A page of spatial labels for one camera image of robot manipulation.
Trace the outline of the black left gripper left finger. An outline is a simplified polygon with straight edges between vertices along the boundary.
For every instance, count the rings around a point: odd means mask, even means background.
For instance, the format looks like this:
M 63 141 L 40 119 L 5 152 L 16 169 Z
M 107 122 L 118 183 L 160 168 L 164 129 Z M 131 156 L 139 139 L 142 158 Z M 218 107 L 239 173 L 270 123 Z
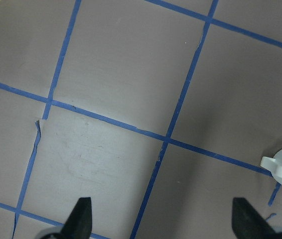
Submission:
M 89 239 L 92 233 L 92 202 L 90 197 L 79 198 L 63 228 L 65 239 Z

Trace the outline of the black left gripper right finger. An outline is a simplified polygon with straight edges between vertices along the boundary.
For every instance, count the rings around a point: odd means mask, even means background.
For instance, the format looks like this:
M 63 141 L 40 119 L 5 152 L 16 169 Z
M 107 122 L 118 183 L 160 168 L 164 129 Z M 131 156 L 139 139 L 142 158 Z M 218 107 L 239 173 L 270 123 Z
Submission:
M 232 230 L 237 239 L 280 238 L 245 198 L 233 198 Z

